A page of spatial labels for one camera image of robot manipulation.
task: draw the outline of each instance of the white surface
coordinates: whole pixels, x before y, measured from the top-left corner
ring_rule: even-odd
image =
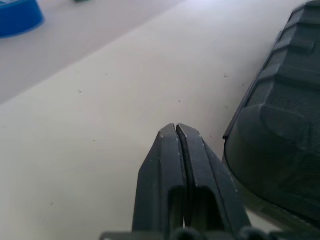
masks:
[[[34,32],[0,40],[2,102],[43,81],[0,106],[1,239],[91,240],[130,230],[138,171],[158,130],[190,125],[221,157],[235,110],[304,2],[187,0],[101,48],[93,9],[129,1],[97,0],[87,9],[50,1],[41,4],[56,22],[47,17]],[[148,12],[140,2],[126,21]],[[97,32],[74,44],[74,29],[85,35],[83,19],[84,32]]]

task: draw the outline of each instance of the white table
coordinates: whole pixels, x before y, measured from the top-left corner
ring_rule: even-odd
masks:
[[[0,239],[129,231],[158,130],[190,125],[221,157],[224,131],[303,2],[40,1],[43,26],[0,39]]]

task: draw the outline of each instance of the blue tape roll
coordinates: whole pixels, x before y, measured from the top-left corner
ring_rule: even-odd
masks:
[[[44,16],[36,0],[0,0],[0,37],[11,37],[40,26]]]

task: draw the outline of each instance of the blue object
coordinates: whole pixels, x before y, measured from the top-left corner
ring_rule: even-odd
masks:
[[[36,0],[0,0],[0,38],[25,33],[43,22]]]

